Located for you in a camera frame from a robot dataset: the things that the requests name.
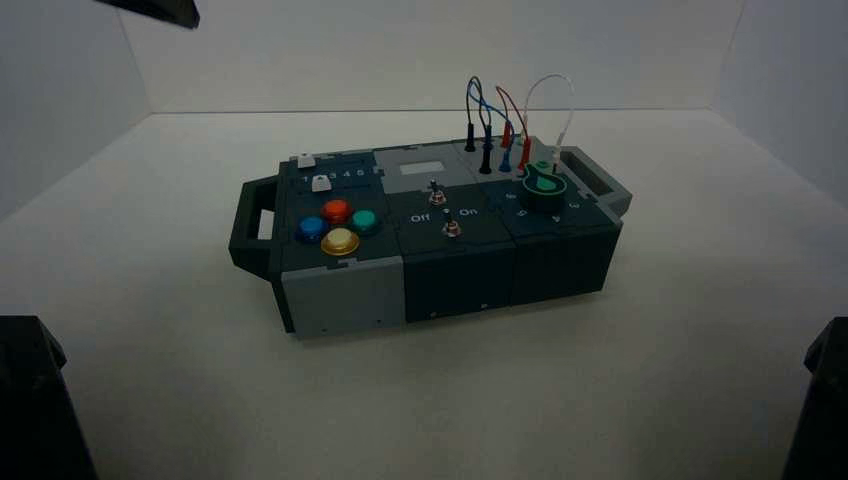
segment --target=blue cable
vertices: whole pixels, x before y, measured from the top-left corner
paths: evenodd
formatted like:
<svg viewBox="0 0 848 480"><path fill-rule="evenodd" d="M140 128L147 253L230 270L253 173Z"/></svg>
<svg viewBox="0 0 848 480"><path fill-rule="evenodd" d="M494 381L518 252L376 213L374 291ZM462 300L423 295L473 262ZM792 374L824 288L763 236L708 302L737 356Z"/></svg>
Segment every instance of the blue cable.
<svg viewBox="0 0 848 480"><path fill-rule="evenodd" d="M481 105L483 108L485 108L487 112L495 112L495 113L497 113L498 115L500 115L500 116L501 116L501 118L503 118L503 119L504 119L504 121L505 121L507 124L509 124L509 129L510 129L510 131L511 131L511 132L513 132L513 133L512 133L512 135L510 135L510 138L509 138L509 146L507 147L507 150L511 150L511 149L512 149L512 145L513 145L513 143L515 143L515 129L514 129L514 128L512 128L512 122L510 122L510 121L509 121L509 118L507 118L507 116L506 116L506 115L505 115L502 111L498 110L496 107L493 107L493 106L489 105L489 103L488 103L488 102L486 102L485 100L480 100L479 98L475 97L475 96L471 93L471 88L470 88L470 87L469 87L469 89L468 89L468 96L469 96L469 97L471 97L471 100L474 100L475 102L477 102L477 104L478 104L478 105Z"/></svg>
<svg viewBox="0 0 848 480"><path fill-rule="evenodd" d="M471 100L474 100L475 102L477 102L478 105L484 107L486 109L486 113L491 115L491 112L494 111L495 113L500 115L501 118L504 119L504 122L506 122L507 125L509 125L509 131L512 132L512 134L510 134L510 136L509 136L509 145L507 145L506 149L504 149L504 156L503 156L503 159L501 160L500 166L498 166L498 170L500 170L501 172L511 171L512 167L510 166L510 162L509 162L509 153L512 150L512 145L515 143L515 129L512 128L512 122L509 121L509 118L507 118L506 114L504 114L503 112L498 110L496 107L489 105L489 103L486 102L485 100L481 100L481 99L475 97L471 93L471 86L468 87L467 96L471 97Z"/></svg>

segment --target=gray panel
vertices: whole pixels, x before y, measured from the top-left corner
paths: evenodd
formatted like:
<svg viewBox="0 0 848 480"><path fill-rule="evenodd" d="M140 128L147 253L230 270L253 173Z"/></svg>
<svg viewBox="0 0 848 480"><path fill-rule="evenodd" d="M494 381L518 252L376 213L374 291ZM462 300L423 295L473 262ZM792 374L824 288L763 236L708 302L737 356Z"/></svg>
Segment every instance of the gray panel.
<svg viewBox="0 0 848 480"><path fill-rule="evenodd" d="M483 163L483 141L477 140L477 150L473 152L465 151L465 140L458 140L451 143L456 155L460 159L460 163L469 171L477 183L498 182L501 180L518 180L516 176L518 163L521 161L521 140L516 139L515 145L509 154L509 163L512 169L509 172L501 172L498 170L503 161L504 150L501 148L501 137L492 137L492 157L489 165L492 167L492 173L484 175L480 173L480 165Z"/></svg>
<svg viewBox="0 0 848 480"><path fill-rule="evenodd" d="M471 172L460 163L456 150L450 143L375 150L374 159L377 166L383 170L383 190L386 194L426 191L432 178L445 187L475 183ZM441 162L444 169L411 174L401 172L401 166L425 162Z"/></svg>
<svg viewBox="0 0 848 480"><path fill-rule="evenodd" d="M298 337L406 323L401 257L347 263L281 275Z"/></svg>

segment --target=white cable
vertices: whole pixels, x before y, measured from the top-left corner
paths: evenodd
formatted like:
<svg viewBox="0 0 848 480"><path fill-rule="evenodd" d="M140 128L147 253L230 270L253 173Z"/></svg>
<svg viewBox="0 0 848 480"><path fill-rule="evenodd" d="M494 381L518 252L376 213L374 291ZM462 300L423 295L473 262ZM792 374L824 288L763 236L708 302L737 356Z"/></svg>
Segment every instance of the white cable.
<svg viewBox="0 0 848 480"><path fill-rule="evenodd" d="M570 99L571 101L568 102L568 106L569 106L569 108L568 108L568 110L569 110L568 120L566 120L565 127L562 129L562 132L559 134L559 137L557 137L556 147L554 147L554 156L555 156L555 158L559 158L559 152L562 150L562 139L565 138L565 132L568 131L568 126L571 125L571 119L574 118L574 83L571 82L571 77L569 77L568 75L565 75L563 73L549 73L549 74L545 75L544 77L536 80L536 83L534 83L533 86L530 87L530 91L527 92L527 99L524 100L524 117L523 118L524 118L525 129L529 129L530 125L527 122L527 106L530 104L530 96L533 95L533 90L535 90L536 87L538 87L540 83L544 82L545 80L547 80L549 78L561 78L561 79L565 80L566 82L568 82L568 89L569 89L569 93L571 95L571 99Z"/></svg>

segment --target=white backdrop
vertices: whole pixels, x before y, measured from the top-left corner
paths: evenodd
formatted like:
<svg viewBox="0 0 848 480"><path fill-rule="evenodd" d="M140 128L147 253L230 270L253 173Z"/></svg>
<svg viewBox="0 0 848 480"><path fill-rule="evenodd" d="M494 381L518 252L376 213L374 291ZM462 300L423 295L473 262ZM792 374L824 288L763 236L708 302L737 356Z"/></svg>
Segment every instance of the white backdrop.
<svg viewBox="0 0 848 480"><path fill-rule="evenodd" d="M114 8L3 2L0 219L149 113Z"/></svg>
<svg viewBox="0 0 848 480"><path fill-rule="evenodd" d="M549 71L580 107L701 108L742 0L197 4L196 31L121 13L155 112L460 108L472 72L523 96Z"/></svg>
<svg viewBox="0 0 848 480"><path fill-rule="evenodd" d="M718 112L848 205L848 2L750 0Z"/></svg>

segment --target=black object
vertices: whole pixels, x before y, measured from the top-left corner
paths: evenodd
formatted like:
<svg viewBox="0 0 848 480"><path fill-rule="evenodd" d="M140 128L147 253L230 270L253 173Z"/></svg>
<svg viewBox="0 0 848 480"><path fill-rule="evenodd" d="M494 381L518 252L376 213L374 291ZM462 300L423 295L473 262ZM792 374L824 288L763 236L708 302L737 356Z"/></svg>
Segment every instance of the black object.
<svg viewBox="0 0 848 480"><path fill-rule="evenodd" d="M0 477L97 478L59 371L65 362L38 317L0 317Z"/></svg>
<svg viewBox="0 0 848 480"><path fill-rule="evenodd" d="M848 317L834 318L807 350L813 374L784 480L848 478Z"/></svg>
<svg viewBox="0 0 848 480"><path fill-rule="evenodd" d="M302 338L600 290L622 228L607 202L629 203L629 192L615 184L619 197L596 197L566 167L537 185L556 190L557 208L536 211L522 204L526 188L518 178L472 179L477 157L460 154L463 145L318 154L314 166L302 169L296 158L282 162L277 175L242 188L229 243L233 263L271 283L286 331ZM547 148L538 144L539 158L551 158ZM440 170L404 172L421 160ZM318 176L329 178L332 189L313 192ZM443 201L433 201L434 189ZM335 200L373 212L382 226L344 256L296 234L302 219ZM626 204L615 205L626 211ZM271 240L257 238L262 210L274 212ZM352 221L337 225L344 226L355 229ZM350 293L360 284L382 290Z"/></svg>
<svg viewBox="0 0 848 480"><path fill-rule="evenodd" d="M557 213L561 211L565 202L565 191L568 187L565 179L557 175L543 173L532 164L528 164L524 170L526 172L524 180L522 180L524 189L519 196L521 205L534 212ZM546 188L544 190L538 186L540 180L545 182Z"/></svg>
<svg viewBox="0 0 848 480"><path fill-rule="evenodd" d="M96 0L186 28L197 28L200 14L194 0Z"/></svg>
<svg viewBox="0 0 848 480"><path fill-rule="evenodd" d="M476 150L476 147L474 147L474 124L468 122L468 135L465 137L465 151L473 152L474 150Z"/></svg>
<svg viewBox="0 0 848 480"><path fill-rule="evenodd" d="M483 163L480 164L480 173L488 175L492 173L492 126L486 125L486 136L483 139Z"/></svg>

